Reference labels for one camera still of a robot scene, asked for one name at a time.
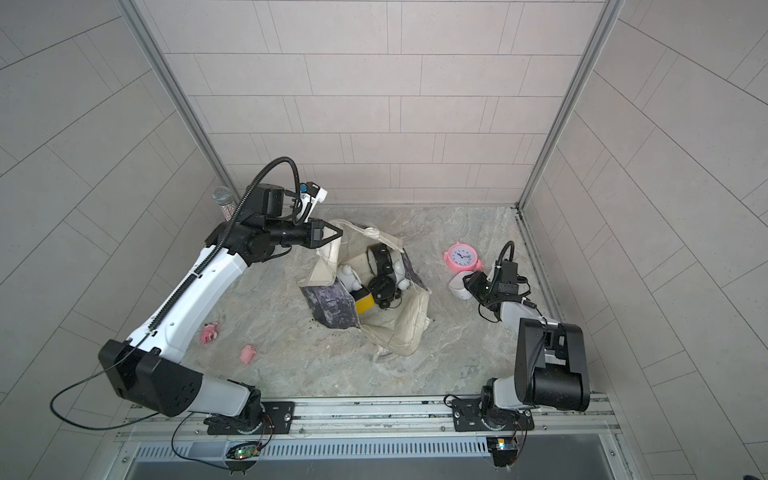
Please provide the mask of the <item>small white alarm clock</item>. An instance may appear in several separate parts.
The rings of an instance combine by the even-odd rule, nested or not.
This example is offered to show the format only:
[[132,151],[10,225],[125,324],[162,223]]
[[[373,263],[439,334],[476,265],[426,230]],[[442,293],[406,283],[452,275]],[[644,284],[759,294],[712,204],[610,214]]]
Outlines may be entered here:
[[464,280],[473,275],[472,271],[464,271],[456,274],[448,283],[448,289],[452,295],[460,300],[473,299],[473,294],[465,286]]

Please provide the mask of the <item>pink alarm clock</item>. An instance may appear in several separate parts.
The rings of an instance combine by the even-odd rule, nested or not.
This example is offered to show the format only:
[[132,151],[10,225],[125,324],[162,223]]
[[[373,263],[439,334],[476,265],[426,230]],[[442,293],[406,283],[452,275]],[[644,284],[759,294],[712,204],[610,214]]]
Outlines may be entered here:
[[456,242],[443,254],[447,267],[454,273],[481,271],[483,264],[477,251],[470,245]]

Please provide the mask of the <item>beige canvas tote bag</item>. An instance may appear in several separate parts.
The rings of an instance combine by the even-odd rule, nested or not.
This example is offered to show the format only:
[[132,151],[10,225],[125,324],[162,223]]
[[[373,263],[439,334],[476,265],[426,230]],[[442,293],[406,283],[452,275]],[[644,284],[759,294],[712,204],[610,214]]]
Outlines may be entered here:
[[336,219],[334,240],[317,250],[299,282],[312,318],[328,329],[358,329],[379,357],[413,355],[430,325],[431,292],[414,271],[403,241],[372,225]]

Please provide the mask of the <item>yellow rectangular alarm clock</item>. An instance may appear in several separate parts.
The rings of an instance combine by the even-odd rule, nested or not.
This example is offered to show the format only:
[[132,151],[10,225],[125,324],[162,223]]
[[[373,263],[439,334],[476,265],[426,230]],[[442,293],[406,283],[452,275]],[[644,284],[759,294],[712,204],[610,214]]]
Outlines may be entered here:
[[358,316],[364,314],[376,306],[372,294],[365,288],[354,291],[351,293],[351,295],[355,301],[355,311]]

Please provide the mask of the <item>white twin-bell alarm clock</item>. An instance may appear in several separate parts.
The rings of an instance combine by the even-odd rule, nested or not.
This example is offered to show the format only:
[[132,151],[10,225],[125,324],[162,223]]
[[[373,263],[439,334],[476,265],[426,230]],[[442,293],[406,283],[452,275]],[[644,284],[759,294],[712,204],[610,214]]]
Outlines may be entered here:
[[412,282],[407,277],[403,254],[399,250],[393,249],[390,251],[390,257],[396,287],[399,291],[405,292],[410,289]]

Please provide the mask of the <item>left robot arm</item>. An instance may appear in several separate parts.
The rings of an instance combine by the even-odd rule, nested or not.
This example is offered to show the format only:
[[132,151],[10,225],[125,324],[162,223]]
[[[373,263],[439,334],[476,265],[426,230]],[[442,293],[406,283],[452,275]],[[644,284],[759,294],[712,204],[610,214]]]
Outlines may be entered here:
[[295,224],[260,219],[253,225],[219,224],[193,268],[166,301],[122,342],[109,340],[98,358],[116,395],[166,417],[206,413],[226,433],[261,428],[260,391],[182,365],[193,338],[227,288],[254,263],[275,258],[275,248],[319,249],[342,229],[320,219]]

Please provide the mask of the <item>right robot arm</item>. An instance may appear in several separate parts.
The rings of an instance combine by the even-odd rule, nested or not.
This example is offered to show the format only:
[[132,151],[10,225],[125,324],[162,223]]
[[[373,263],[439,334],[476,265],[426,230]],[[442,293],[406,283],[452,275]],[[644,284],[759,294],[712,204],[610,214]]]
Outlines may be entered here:
[[584,412],[590,387],[584,335],[580,327],[546,317],[521,290],[520,275],[481,271],[462,279],[464,288],[497,323],[518,327],[514,372],[492,378],[480,393],[477,412],[487,430],[530,430],[527,418],[535,407]]

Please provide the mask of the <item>black alarm clock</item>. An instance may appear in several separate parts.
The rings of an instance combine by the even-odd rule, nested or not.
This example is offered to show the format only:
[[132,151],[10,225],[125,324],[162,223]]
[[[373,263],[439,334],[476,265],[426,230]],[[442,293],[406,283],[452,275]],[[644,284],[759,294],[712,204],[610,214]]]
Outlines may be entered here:
[[373,274],[367,288],[376,305],[388,309],[399,297],[395,284],[390,250],[384,243],[369,246],[366,251],[369,268]]

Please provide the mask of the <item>glitter microphone on stand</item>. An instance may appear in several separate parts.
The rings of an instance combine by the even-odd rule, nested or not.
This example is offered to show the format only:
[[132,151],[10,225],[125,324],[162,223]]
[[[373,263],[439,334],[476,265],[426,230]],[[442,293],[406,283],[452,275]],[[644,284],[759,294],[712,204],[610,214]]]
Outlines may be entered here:
[[214,189],[212,198],[222,210],[224,219],[230,221],[237,207],[232,191],[226,186],[218,186]]

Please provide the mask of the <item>small pink toy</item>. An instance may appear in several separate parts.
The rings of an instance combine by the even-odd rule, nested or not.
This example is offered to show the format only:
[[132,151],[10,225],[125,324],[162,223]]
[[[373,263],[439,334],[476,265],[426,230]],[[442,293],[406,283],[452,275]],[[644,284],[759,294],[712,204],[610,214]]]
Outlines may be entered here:
[[218,337],[217,327],[217,322],[205,323],[199,336],[200,342],[202,344],[208,344],[215,340]]

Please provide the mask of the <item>right circuit board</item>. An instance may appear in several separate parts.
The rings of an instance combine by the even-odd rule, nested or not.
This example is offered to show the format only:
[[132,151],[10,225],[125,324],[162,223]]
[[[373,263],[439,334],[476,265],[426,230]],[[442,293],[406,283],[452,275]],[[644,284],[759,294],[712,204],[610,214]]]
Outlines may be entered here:
[[486,444],[496,468],[511,467],[517,461],[521,443],[516,437],[487,437]]

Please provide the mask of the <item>circuit board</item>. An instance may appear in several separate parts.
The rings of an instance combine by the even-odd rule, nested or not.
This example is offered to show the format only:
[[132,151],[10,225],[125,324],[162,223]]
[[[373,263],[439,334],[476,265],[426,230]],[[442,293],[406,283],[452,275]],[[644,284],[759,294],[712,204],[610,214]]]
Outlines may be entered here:
[[226,453],[226,458],[233,461],[245,461],[260,455],[262,443],[250,441],[232,446]]
[[516,437],[487,437],[486,444],[496,468],[511,467],[517,461],[521,443]]

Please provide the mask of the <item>left circuit board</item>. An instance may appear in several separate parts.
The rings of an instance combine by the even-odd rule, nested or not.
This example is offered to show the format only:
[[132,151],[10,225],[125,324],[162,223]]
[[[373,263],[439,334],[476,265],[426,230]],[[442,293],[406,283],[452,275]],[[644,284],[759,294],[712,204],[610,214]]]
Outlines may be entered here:
[[226,458],[233,461],[245,461],[260,455],[262,443],[250,441],[232,446],[226,453]]

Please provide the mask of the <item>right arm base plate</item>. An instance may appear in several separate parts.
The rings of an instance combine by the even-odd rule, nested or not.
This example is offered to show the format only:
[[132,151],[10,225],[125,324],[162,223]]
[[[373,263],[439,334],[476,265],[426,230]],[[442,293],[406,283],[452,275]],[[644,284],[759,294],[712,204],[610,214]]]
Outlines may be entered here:
[[457,432],[520,432],[535,428],[528,410],[505,410],[481,396],[446,395],[443,403],[452,411]]

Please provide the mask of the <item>aluminium mounting rail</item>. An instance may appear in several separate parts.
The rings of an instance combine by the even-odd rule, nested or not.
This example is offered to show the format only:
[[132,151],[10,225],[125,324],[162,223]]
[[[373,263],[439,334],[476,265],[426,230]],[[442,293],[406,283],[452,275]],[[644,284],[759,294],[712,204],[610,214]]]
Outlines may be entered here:
[[479,415],[477,395],[400,397],[291,398],[290,411],[271,407],[275,433],[258,428],[250,435],[217,434],[204,414],[160,418],[121,428],[106,442],[267,441],[324,438],[394,438],[442,436],[510,436],[619,433],[621,427],[607,396],[595,394],[584,412],[551,407],[519,407],[517,420],[488,428]]

